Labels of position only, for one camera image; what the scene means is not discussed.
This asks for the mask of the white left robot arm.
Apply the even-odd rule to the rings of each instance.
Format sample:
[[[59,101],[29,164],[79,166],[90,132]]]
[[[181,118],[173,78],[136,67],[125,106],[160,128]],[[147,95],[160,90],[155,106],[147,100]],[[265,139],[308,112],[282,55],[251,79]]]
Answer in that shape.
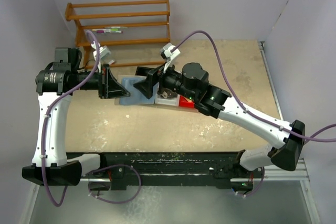
[[[22,177],[37,185],[75,186],[82,176],[100,167],[99,154],[71,159],[66,154],[66,121],[75,90],[96,90],[101,99],[130,96],[108,64],[99,63],[97,71],[82,71],[81,58],[78,48],[56,48],[54,61],[36,76],[38,140],[31,165],[23,167]]]

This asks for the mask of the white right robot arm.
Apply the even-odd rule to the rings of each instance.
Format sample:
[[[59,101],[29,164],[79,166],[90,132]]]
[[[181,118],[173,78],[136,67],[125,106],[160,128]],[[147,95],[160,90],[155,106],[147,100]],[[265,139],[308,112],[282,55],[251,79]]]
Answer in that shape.
[[[150,98],[157,84],[159,89],[168,89],[194,102],[195,109],[215,119],[234,123],[268,142],[265,147],[242,150],[237,163],[246,170],[275,165],[283,170],[296,169],[302,148],[301,135],[305,124],[299,120],[292,123],[278,120],[249,106],[241,107],[227,91],[210,84],[208,72],[199,63],[187,63],[182,71],[174,67],[164,69],[137,67],[135,74],[144,80],[133,86],[146,98]]]

